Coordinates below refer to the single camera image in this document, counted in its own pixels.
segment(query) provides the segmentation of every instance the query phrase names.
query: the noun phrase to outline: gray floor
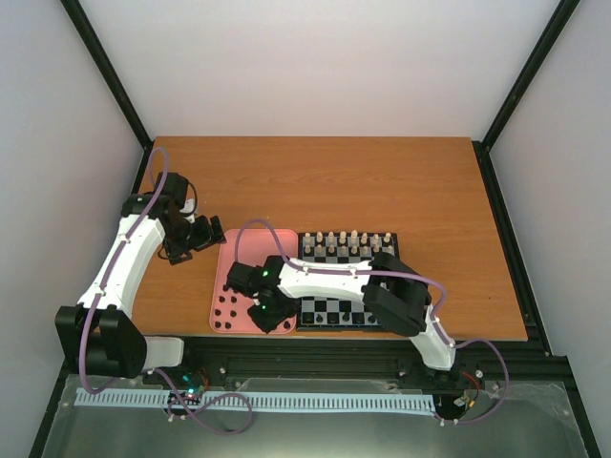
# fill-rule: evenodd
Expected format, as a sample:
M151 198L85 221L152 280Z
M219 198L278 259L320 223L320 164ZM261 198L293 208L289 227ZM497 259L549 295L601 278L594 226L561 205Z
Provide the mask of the gray floor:
M44 456L587 456L561 387L520 385L511 393L496 415L476 426L441 427L433 418L398 414L261 413L249 430L231 437L214 435L188 420L168 423L161 409L65 406L56 417ZM482 394L478 403L485 409L492 401ZM210 412L203 418L236 427L243 415Z

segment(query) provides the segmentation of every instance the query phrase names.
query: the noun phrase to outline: brown table surface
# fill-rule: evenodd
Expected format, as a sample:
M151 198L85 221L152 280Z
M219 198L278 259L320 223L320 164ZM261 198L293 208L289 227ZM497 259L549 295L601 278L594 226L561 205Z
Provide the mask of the brown table surface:
M170 170L193 182L200 213L224 230L268 219L295 232L396 232L401 260L440 281L439 316L456 339L526 340L469 138L158 137ZM161 158L153 164L155 174ZM150 191L146 177L141 191ZM219 246L177 266L153 257L137 291L145 334L214 335L209 324ZM438 298L432 291L433 299ZM397 338L386 332L285 336Z

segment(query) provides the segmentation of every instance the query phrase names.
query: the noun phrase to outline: pink tray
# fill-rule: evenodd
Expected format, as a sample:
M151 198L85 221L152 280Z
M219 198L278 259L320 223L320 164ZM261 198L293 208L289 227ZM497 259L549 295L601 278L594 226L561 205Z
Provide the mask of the pink tray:
M250 319L246 310L253 304L252 299L232 291L224 291L227 273L234 261L238 229L225 232L227 243L221 245L214 295L210 308L210 327L222 334L262 334ZM290 257L297 257L297 234L289 229L276 229L276 234ZM249 265L263 265L269 255L278 255L278 248L267 229L246 229L240 239L239 261ZM295 328L297 318L280 323L270 334L286 334Z

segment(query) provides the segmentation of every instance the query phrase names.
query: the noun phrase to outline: black and white chessboard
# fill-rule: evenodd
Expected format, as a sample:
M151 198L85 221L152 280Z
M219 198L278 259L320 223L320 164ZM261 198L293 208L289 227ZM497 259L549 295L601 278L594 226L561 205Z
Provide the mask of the black and white chessboard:
M373 237L378 235L378 246L380 251L391 252L399 257L399 243L396 234L390 234L389 241L384 241L386 233L365 233L365 243L362 242L363 233L359 233L353 242L348 232L346 241L340 242L340 233L334 233L335 240L329 241L329 232L323 233L323 240L316 241L316 232L299 234L300 260L326 263L350 263L361 260L371 260L376 255L373 246ZM356 253L352 253L352 247L356 246ZM383 331L384 328L378 324L375 317L367 308L358 302L340 301L333 298L301 298L301 311L297 317L297 328L301 330L334 330L342 331L349 329Z

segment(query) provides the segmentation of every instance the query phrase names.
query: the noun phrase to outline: robotic arm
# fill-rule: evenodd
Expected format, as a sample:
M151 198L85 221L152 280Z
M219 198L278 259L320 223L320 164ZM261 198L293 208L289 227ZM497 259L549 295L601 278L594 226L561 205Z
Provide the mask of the robotic arm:
M137 288L160 244L165 259L174 265L192 259L192 250L225 241L218 217L208 221L205 216L195 216L195 202L186 199L188 186L185 177L168 174L159 198L129 239L126 233L152 195L133 194L123 204L115 242L93 284L77 306L60 307L55 316L57 334L73 371L78 368L85 317L98 295L88 330L87 373L134 378L144 370L180 364L182 339L144 337L131 317Z
M299 307L297 299L301 297L360 302L388 331L410 337L426 366L437 370L452 368L453 341L439 323L436 323L439 330L433 326L427 285L394 276L362 274L375 270L417 275L395 256L381 252L371 261L354 264L321 264L297 259L291 259L290 263L304 270L288 265L280 256L270 256L263 267L234 262L227 275L229 288L255 300L248 315L263 332L270 332L286 318L295 316ZM315 273L318 270L331 273Z

